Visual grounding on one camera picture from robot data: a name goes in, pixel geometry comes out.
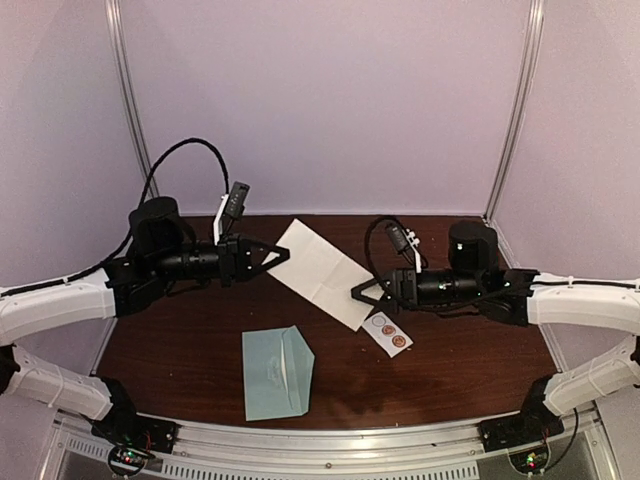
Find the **wooden table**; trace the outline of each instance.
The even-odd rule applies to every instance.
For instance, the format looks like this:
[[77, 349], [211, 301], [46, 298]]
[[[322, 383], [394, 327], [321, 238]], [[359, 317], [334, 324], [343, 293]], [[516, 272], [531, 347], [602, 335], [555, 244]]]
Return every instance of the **wooden table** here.
[[[373, 217], [298, 216], [364, 264], [362, 236]], [[275, 242], [293, 217], [247, 217], [235, 231]], [[431, 267], [447, 265], [452, 217], [403, 217]], [[192, 220], [207, 238], [210, 220]], [[384, 233], [373, 252], [384, 271], [405, 266]], [[222, 289], [163, 299], [118, 322], [98, 374], [122, 381], [141, 412], [225, 425], [347, 429], [406, 426], [519, 409], [531, 382], [555, 372], [536, 327], [482, 317], [442, 320], [402, 313], [414, 340], [390, 359], [364, 331], [353, 333], [269, 275]], [[242, 332], [296, 325], [316, 356], [309, 413], [246, 422]]]

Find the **white plastic housing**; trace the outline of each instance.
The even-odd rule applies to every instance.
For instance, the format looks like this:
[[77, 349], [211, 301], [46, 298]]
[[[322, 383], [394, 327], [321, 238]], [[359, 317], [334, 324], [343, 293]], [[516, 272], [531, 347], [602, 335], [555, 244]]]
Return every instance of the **white plastic housing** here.
[[21, 395], [94, 420], [102, 420], [112, 407], [107, 386], [96, 377], [70, 372], [13, 348], [20, 371], [13, 374], [5, 393]]
[[225, 194], [222, 196], [222, 200], [220, 201], [220, 206], [218, 207], [216, 216], [213, 218], [214, 245], [218, 245], [218, 243], [220, 243], [220, 237], [222, 237], [222, 232], [224, 231], [222, 227], [222, 216], [224, 215], [224, 209], [227, 207], [227, 202], [229, 202], [229, 194]]
[[[543, 273], [534, 281], [570, 281]], [[638, 280], [621, 281], [631, 285]], [[544, 287], [533, 286], [527, 299], [529, 323], [568, 323], [591, 327], [613, 328], [640, 335], [640, 292], [630, 288], [598, 285]]]
[[636, 338], [627, 337], [607, 353], [578, 368], [554, 375], [545, 389], [545, 406], [563, 415], [585, 402], [640, 384], [640, 365], [631, 360]]
[[0, 346], [61, 325], [115, 316], [108, 280], [101, 269], [65, 285], [0, 297]]

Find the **white backdrop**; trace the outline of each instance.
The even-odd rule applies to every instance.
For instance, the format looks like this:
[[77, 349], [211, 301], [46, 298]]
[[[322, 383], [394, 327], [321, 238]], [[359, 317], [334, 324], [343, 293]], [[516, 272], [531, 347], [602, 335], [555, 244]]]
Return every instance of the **white backdrop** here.
[[[0, 285], [93, 265], [124, 238], [142, 188], [103, 2], [0, 2]], [[21, 339], [88, 373], [105, 336], [90, 321]], [[0, 397], [0, 479], [32, 480], [53, 410]]]
[[[529, 1], [123, 2], [152, 160], [187, 136], [253, 187], [251, 213], [484, 210]], [[211, 213], [213, 159], [188, 147], [158, 182]]]
[[[496, 214], [525, 267], [640, 277], [640, 3], [547, 2], [538, 71]], [[625, 334], [557, 325], [569, 366]], [[640, 393], [598, 402], [623, 478], [640, 478]]]

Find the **wire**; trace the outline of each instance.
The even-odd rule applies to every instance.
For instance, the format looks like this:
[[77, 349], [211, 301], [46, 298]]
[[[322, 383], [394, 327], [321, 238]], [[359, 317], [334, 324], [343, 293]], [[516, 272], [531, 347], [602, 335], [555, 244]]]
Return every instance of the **wire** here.
[[[147, 178], [144, 182], [144, 187], [142, 188], [142, 194], [140, 195], [140, 201], [138, 202], [137, 208], [140, 208], [140, 206], [144, 203], [145, 199], [147, 198], [147, 194], [149, 193], [149, 189], [151, 188], [151, 181], [153, 180], [153, 176], [155, 175], [158, 167], [160, 167], [160, 165], [162, 165], [162, 163], [167, 159], [167, 157], [171, 155], [173, 152], [175, 152], [181, 147], [184, 147], [185, 145], [190, 145], [194, 143], [204, 145], [209, 150], [211, 150], [211, 152], [213, 152], [213, 154], [216, 156], [216, 158], [218, 159], [218, 163], [220, 164], [220, 169], [222, 170], [222, 176], [224, 178], [225, 193], [227, 194], [229, 193], [229, 172], [227, 171], [227, 165], [224, 163], [224, 159], [222, 158], [220, 151], [215, 147], [215, 145], [207, 142], [206, 140], [192, 137], [192, 138], [187, 138], [185, 140], [182, 140], [176, 143], [175, 145], [173, 145], [172, 147], [170, 147], [151, 166], [151, 170], [149, 170], [149, 173], [147, 174]], [[57, 285], [63, 285], [66, 282], [74, 282], [88, 275], [91, 275], [92, 273], [95, 273], [101, 268], [103, 268], [105, 265], [111, 262], [114, 258], [116, 258], [120, 253], [122, 253], [122, 251], [125, 249], [125, 247], [129, 243], [129, 240], [131, 240], [131, 230], [127, 232], [127, 235], [125, 236], [122, 243], [120, 243], [120, 245], [118, 245], [118, 247], [113, 252], [107, 255], [100, 262], [96, 263], [94, 266], [89, 267], [85, 270], [82, 270], [81, 272], [78, 272], [64, 279], [48, 280], [46, 282], [32, 283], [30, 285], [24, 285], [22, 287], [11, 288], [9, 290], [6, 290], [5, 292], [0, 293], [0, 298], [9, 297], [11, 295], [19, 295], [21, 293], [32, 292], [34, 290], [40, 290], [43, 288], [55, 287]]]
[[574, 408], [573, 409], [573, 415], [575, 417], [576, 420], [576, 424], [573, 427], [573, 434], [571, 435], [571, 439], [569, 440], [569, 443], [567, 444], [567, 448], [564, 449], [564, 452], [562, 452], [562, 455], [560, 455], [558, 457], [558, 459], [553, 462], [553, 464], [551, 464], [550, 466], [546, 467], [544, 469], [544, 473], [547, 473], [549, 470], [551, 470], [552, 468], [556, 468], [558, 466], [558, 464], [564, 460], [564, 457], [567, 456], [567, 453], [569, 453], [569, 450], [571, 450], [571, 446], [573, 445], [573, 443], [576, 440], [576, 437], [578, 436], [578, 426], [580, 424], [580, 414], [578, 413], [578, 409]]
[[416, 266], [416, 262], [413, 258], [411, 258], [411, 256], [406, 252], [402, 252], [402, 256], [404, 257], [404, 259], [407, 261], [407, 263], [413, 267]]
[[599, 287], [615, 287], [615, 288], [636, 288], [636, 285], [632, 283], [624, 282], [609, 282], [606, 280], [574, 280], [573, 282], [561, 280], [558, 282], [543, 282], [535, 281], [531, 282], [532, 285], [541, 285], [544, 287], [565, 287], [567, 285], [597, 285]]
[[395, 292], [391, 290], [391, 288], [389, 288], [387, 283], [384, 281], [384, 279], [378, 272], [378, 269], [376, 268], [375, 264], [373, 263], [373, 259], [371, 258], [371, 237], [376, 227], [380, 225], [382, 222], [392, 222], [395, 225], [397, 225], [400, 229], [402, 229], [403, 232], [406, 231], [406, 228], [402, 224], [402, 222], [400, 222], [400, 220], [398, 220], [398, 218], [393, 215], [382, 215], [376, 218], [375, 220], [373, 220], [373, 222], [369, 224], [369, 226], [367, 227], [367, 230], [364, 233], [364, 258], [367, 263], [367, 268], [369, 269], [369, 271], [373, 275], [373, 278], [376, 280], [376, 282], [378, 283], [380, 288], [382, 288], [382, 291], [385, 293], [385, 295], [388, 298], [395, 300], [399, 306], [407, 310], [422, 310], [422, 308], [419, 305], [414, 304], [412, 302], [408, 302], [403, 298], [400, 298], [398, 295], [396, 295]]
[[231, 231], [231, 228], [233, 227], [234, 223], [236, 223], [234, 218], [229, 220], [229, 224], [227, 225], [227, 228], [224, 229], [224, 233], [229, 233]]
[[455, 313], [436, 313], [440, 318], [460, 318], [460, 317], [479, 317], [480, 312], [455, 312]]

